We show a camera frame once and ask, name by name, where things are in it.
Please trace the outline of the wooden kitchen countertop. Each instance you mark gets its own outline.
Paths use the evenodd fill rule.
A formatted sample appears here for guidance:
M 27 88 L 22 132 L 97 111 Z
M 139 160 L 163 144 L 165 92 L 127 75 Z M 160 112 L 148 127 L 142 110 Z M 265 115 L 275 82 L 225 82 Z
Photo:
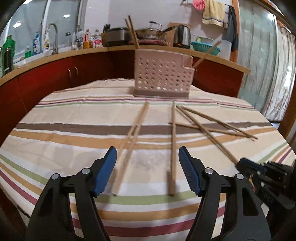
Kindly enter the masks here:
M 183 49 L 183 48 L 176 48 L 176 47 L 166 47 L 166 46 L 160 46 L 160 45 L 141 45 L 141 49 L 152 49 L 152 50 L 161 50 L 161 51 L 168 51 L 168 52 L 178 52 L 185 55 L 191 55 L 193 57 L 197 58 L 204 58 L 206 60 L 222 64 L 224 66 L 233 68 L 235 70 L 238 70 L 242 73 L 245 73 L 247 75 L 250 74 L 250 69 L 245 68 L 235 62 L 232 62 L 230 60 L 223 59 L 221 57 L 213 56 L 213 55 L 206 55 L 203 52 L 189 50 L 189 49 Z M 34 68 L 37 68 L 39 66 L 55 62 L 61 59 L 70 58 L 74 56 L 79 55 L 85 55 L 85 54 L 94 54 L 94 53 L 104 53 L 104 52 L 113 52 L 113 51 L 127 51 L 127 50 L 135 50 L 135 47 L 132 45 L 125 45 L 125 46 L 115 46 L 115 47 L 103 47 L 103 48 L 93 48 L 93 49 L 82 49 L 82 50 L 75 50 L 75 51 L 66 51 L 55 55 L 45 56 L 42 58 L 39 58 L 37 60 L 34 60 L 32 62 L 29 62 L 27 64 L 24 64 L 20 67 L 17 67 L 12 72 L 4 75 L 1 77 L 1 85 L 4 85 L 6 82 L 10 81 L 11 79 L 31 70 Z

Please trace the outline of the striped tablecloth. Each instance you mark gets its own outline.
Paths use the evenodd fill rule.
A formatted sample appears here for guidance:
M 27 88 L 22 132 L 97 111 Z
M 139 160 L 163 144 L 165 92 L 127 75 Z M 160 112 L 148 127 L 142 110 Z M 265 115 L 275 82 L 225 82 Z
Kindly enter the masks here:
M 31 214 L 54 173 L 73 175 L 118 148 L 145 99 L 133 96 L 132 80 L 95 81 L 55 91 L 34 104 L 1 146 L 1 187 Z M 200 199 L 176 166 L 176 193 L 168 195 L 171 165 L 171 100 L 149 99 L 149 110 L 133 146 L 123 181 L 113 180 L 96 199 L 112 240 L 184 240 Z M 237 159 L 293 165 L 295 153 L 270 122 L 248 102 L 191 87 L 185 106 L 229 123 L 256 140 L 215 133 Z

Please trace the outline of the teal plastic colander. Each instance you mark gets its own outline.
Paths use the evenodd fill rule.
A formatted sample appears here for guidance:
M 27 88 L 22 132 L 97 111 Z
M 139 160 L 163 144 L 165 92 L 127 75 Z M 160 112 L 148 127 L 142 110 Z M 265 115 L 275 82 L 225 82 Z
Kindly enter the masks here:
M 201 43 L 201 42 L 191 42 L 191 45 L 195 51 L 199 51 L 203 53 L 208 52 L 212 48 L 212 45 Z M 218 47 L 215 47 L 215 49 L 212 50 L 210 55 L 218 56 L 220 53 L 221 53 L 221 49 Z

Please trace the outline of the dark hanging cloth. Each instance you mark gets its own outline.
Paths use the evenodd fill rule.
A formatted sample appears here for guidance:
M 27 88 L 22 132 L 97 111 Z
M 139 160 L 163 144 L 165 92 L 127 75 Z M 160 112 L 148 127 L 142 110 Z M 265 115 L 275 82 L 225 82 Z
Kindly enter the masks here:
M 224 40 L 231 42 L 231 52 L 238 50 L 239 38 L 237 32 L 237 19 L 233 6 L 228 9 L 228 27 L 224 34 Z

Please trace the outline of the steel electric kettle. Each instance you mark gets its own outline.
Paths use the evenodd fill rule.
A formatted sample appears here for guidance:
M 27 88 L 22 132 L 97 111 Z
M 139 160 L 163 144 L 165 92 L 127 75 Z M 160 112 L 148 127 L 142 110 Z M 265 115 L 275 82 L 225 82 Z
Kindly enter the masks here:
M 178 25 L 175 30 L 173 46 L 177 48 L 190 49 L 191 32 L 186 25 Z

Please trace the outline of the yellow hanging towel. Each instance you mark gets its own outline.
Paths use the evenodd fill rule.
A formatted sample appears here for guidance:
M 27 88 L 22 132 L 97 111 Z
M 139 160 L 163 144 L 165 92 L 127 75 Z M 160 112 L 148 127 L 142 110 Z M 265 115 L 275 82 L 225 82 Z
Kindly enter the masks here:
M 217 25 L 223 27 L 225 16 L 225 4 L 213 1 L 205 1 L 205 9 L 203 11 L 202 23 L 205 25 Z

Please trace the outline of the red induction cooker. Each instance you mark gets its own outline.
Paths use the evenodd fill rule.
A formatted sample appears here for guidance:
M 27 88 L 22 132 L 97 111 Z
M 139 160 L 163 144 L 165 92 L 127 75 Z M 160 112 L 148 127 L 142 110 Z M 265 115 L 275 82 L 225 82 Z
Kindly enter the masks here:
M 164 41 L 164 40 L 150 40 L 150 39 L 143 39 L 138 40 L 139 45 L 158 45 L 158 46 L 171 46 L 170 43 Z

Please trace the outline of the steel wok with lid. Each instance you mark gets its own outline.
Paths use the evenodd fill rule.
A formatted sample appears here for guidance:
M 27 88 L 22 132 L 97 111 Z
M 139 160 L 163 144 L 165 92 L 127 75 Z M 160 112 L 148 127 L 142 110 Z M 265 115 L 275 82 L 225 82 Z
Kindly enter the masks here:
M 173 25 L 162 30 L 163 25 L 155 22 L 150 21 L 150 25 L 147 28 L 141 28 L 136 30 L 136 35 L 139 40 L 166 40 L 167 32 L 174 30 L 177 25 Z

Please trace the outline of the small green soap bottle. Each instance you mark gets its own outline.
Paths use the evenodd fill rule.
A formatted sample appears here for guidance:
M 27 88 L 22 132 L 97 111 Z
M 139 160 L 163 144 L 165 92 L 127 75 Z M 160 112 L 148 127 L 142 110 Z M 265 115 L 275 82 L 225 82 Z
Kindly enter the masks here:
M 32 56 L 32 50 L 31 50 L 31 47 L 30 47 L 30 45 L 27 45 L 27 50 L 26 50 L 26 52 L 25 52 L 25 58 L 27 59 L 27 58 L 29 58 L 29 57 L 31 57 Z

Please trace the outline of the blue detergent bottle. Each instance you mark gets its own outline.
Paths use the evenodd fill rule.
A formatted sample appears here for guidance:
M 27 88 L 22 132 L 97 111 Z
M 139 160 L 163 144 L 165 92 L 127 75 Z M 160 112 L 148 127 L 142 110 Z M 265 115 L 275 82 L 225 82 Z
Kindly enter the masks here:
M 42 52 L 41 39 L 40 39 L 39 32 L 37 31 L 36 36 L 33 40 L 33 55 L 40 54 L 41 52 Z

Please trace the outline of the black thermos flask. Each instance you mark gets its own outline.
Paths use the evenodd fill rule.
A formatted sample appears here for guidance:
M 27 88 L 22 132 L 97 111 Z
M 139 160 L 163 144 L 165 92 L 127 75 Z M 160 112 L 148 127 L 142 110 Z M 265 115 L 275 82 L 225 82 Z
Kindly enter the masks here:
M 11 55 L 11 48 L 6 48 L 4 52 L 4 75 L 13 70 L 13 57 Z

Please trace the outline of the green thermos bottle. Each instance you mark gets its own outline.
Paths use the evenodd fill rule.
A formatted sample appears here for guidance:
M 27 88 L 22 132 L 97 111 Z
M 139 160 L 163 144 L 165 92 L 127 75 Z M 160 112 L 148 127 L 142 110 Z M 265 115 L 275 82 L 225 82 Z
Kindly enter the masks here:
M 3 75 L 8 74 L 13 71 L 13 57 L 15 55 L 15 41 L 12 39 L 11 35 L 8 35 L 6 41 L 3 45 L 2 51 L 2 72 Z

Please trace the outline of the black rice cooker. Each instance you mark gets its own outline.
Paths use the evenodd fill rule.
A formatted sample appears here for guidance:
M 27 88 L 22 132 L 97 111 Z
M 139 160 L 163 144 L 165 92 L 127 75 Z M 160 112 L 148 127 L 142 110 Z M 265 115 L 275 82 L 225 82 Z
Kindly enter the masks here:
M 107 47 L 128 45 L 132 40 L 127 27 L 109 29 L 106 33 Z

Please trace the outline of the red white seasoning bag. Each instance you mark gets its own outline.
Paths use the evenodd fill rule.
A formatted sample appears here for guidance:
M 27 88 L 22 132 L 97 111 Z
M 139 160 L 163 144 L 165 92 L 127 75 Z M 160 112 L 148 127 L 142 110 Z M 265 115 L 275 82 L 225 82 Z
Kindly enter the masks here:
M 92 40 L 92 47 L 93 48 L 101 48 L 103 47 L 102 45 L 102 38 L 99 32 L 99 29 L 96 29 L 94 34 L 91 37 Z

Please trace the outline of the window with curtain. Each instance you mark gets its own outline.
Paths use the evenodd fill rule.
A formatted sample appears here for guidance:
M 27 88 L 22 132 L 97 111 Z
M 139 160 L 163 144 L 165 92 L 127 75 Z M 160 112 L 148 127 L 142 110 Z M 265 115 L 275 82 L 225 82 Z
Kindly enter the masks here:
M 70 38 L 79 22 L 82 1 L 25 1 L 15 11 L 1 31 L 1 46 L 8 35 L 16 43 L 14 60 L 25 55 L 27 45 L 33 49 L 33 40 L 39 32 L 41 45 L 48 24 L 54 23 L 58 29 L 58 48 L 70 46 Z M 50 48 L 55 44 L 55 28 L 49 27 Z

